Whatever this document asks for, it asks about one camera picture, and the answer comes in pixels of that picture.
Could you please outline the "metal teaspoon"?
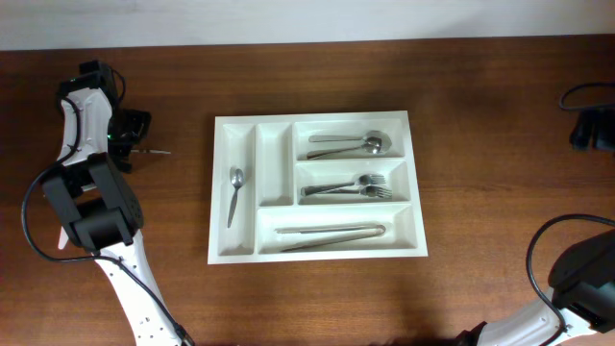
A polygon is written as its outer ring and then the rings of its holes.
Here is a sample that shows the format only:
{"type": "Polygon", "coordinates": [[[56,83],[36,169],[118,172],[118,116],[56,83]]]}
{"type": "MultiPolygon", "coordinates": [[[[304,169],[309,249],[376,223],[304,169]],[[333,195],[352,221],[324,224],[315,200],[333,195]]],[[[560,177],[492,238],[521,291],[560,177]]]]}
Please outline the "metal teaspoon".
{"type": "Polygon", "coordinates": [[[242,169],[234,168],[230,174],[230,183],[234,189],[229,206],[227,227],[230,228],[233,224],[236,204],[239,190],[245,185],[245,175],[242,169]]]}
{"type": "Polygon", "coordinates": [[[131,153],[136,154],[155,154],[155,155],[171,155],[169,151],[156,150],[156,149],[132,149],[131,153]]]}

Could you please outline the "white plastic knife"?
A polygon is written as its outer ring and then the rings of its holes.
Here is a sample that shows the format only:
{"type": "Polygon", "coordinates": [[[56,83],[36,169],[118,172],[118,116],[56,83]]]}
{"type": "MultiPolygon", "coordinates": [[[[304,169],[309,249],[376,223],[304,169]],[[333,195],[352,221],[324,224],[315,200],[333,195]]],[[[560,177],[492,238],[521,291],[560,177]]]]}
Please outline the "white plastic knife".
{"type": "Polygon", "coordinates": [[[69,238],[68,238],[68,235],[67,235],[65,229],[61,228],[60,236],[59,236],[59,242],[58,242],[58,248],[60,250],[63,250],[65,248],[68,240],[69,240],[69,238]]]}

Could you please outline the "large metal spoon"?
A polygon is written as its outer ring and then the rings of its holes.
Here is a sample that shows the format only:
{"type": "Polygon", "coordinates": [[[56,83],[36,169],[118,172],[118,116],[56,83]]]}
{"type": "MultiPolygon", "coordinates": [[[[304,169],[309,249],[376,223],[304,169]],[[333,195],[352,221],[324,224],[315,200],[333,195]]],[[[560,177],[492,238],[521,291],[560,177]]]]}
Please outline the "large metal spoon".
{"type": "Polygon", "coordinates": [[[378,154],[381,151],[381,148],[382,148],[381,139],[376,136],[370,136],[367,139],[365,139],[363,143],[360,144],[359,146],[342,148],[342,149],[331,149],[331,150],[321,150],[321,151],[309,152],[307,153],[307,159],[314,160],[314,159],[318,159],[321,157],[325,157],[325,156],[329,156],[333,154],[339,154],[343,152],[355,151],[358,149],[362,149],[368,153],[378,154]]]}
{"type": "Polygon", "coordinates": [[[366,151],[372,154],[384,154],[392,146],[389,135],[380,131],[369,131],[362,136],[333,136],[314,135],[308,138],[309,142],[334,142],[334,141],[361,141],[367,146],[366,151]]]}

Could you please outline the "metal fork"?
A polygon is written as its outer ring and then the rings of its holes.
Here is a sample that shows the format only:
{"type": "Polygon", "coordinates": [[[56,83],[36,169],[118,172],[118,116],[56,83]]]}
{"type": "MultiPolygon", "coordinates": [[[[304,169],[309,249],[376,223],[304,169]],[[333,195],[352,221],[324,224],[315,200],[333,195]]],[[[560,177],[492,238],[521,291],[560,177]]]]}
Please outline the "metal fork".
{"type": "Polygon", "coordinates": [[[385,179],[385,177],[383,175],[380,175],[380,174],[364,174],[364,175],[359,176],[355,180],[347,182],[347,183],[332,184],[332,185],[310,185],[310,186],[305,186],[305,187],[303,187],[301,189],[301,195],[306,197],[306,196],[317,194],[317,193],[321,193],[321,192],[337,190],[337,189],[340,189],[340,188],[343,188],[343,187],[380,185],[380,184],[384,184],[385,182],[386,182],[386,179],[385,179]]]}
{"type": "Polygon", "coordinates": [[[393,197],[393,192],[382,186],[377,185],[368,185],[361,188],[348,189],[348,188],[339,188],[332,189],[326,191],[314,191],[308,190],[306,187],[303,187],[300,190],[303,196],[315,195],[317,194],[344,194],[344,195],[357,195],[369,198],[381,198],[381,199],[390,199],[393,197]]]}

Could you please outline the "metal table knife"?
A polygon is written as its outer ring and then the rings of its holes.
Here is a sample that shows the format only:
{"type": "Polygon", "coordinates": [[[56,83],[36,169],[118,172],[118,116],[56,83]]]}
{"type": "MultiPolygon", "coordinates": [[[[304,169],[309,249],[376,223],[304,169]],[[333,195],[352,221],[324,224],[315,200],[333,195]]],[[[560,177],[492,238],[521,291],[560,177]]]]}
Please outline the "metal table knife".
{"type": "Polygon", "coordinates": [[[358,231],[382,231],[386,228],[380,224],[355,224],[355,225],[333,225],[319,227],[303,227],[303,228],[279,228],[275,233],[280,235],[291,234],[319,234],[319,233],[340,233],[340,232],[358,232],[358,231]]]}
{"type": "Polygon", "coordinates": [[[325,238],[319,238],[319,239],[314,239],[310,241],[299,242],[291,247],[282,249],[282,252],[285,253],[285,252],[300,251],[300,250],[317,248],[317,247],[322,247],[322,246],[327,246],[327,245],[333,245],[333,244],[342,243],[342,242],[355,241],[355,240],[360,240],[364,238],[380,236],[380,235],[383,235],[384,233],[385,233],[385,228],[374,228],[374,229],[368,229],[364,231],[350,231],[346,235],[337,235],[337,236],[332,236],[332,237],[325,237],[325,238]]]}

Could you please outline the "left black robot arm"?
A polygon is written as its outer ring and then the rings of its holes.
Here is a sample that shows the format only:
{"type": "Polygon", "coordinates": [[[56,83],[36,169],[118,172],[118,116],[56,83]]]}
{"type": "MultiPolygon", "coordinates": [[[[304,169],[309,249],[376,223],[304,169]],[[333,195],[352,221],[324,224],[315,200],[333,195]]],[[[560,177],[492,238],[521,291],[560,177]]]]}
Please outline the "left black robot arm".
{"type": "Polygon", "coordinates": [[[163,301],[146,259],[141,206],[124,176],[149,131],[147,111],[124,109],[124,78],[108,64],[83,62],[59,86],[64,128],[57,162],[40,183],[61,223],[60,246],[85,251],[109,279],[138,345],[193,340],[163,301]]]}

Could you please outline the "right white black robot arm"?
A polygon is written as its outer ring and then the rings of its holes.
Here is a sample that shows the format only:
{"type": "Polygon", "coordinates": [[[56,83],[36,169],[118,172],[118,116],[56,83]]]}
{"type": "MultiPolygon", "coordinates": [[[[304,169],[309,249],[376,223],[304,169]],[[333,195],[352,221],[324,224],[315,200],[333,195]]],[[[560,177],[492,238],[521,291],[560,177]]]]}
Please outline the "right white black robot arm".
{"type": "Polygon", "coordinates": [[[581,213],[547,221],[532,237],[526,254],[526,271],[537,299],[504,320],[481,322],[461,332],[454,345],[558,345],[614,329],[613,230],[567,248],[553,264],[547,290],[535,280],[532,259],[539,238],[555,224],[575,220],[614,226],[612,219],[581,213]]]}

